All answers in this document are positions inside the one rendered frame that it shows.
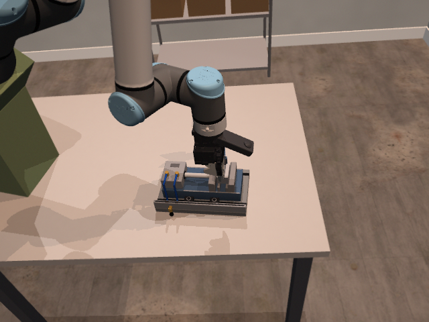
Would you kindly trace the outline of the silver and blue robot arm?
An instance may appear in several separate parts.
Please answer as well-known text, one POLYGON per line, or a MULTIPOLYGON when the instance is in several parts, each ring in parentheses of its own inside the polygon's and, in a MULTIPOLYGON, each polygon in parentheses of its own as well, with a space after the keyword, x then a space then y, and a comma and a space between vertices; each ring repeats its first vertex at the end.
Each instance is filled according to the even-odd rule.
MULTIPOLYGON (((16 67, 18 38, 78 17, 85 0, 0 0, 0 84, 16 67)), ((225 85, 215 68, 186 70, 152 63, 151 0, 109 0, 115 65, 113 117, 126 126, 142 123, 169 102, 191 107, 195 131, 250 157, 254 142, 226 130, 225 85)))

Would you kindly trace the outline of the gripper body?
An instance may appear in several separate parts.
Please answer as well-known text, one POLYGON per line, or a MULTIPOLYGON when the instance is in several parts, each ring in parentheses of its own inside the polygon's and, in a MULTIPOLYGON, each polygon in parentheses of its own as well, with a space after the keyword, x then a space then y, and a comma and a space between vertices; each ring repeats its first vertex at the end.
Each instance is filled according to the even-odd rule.
POLYGON ((192 136, 194 136, 193 154, 195 164, 214 164, 215 162, 217 162, 217 157, 221 157, 221 162, 223 162, 225 147, 215 143, 215 139, 220 137, 222 134, 223 132, 216 136, 202 136, 195 131, 193 124, 192 136))

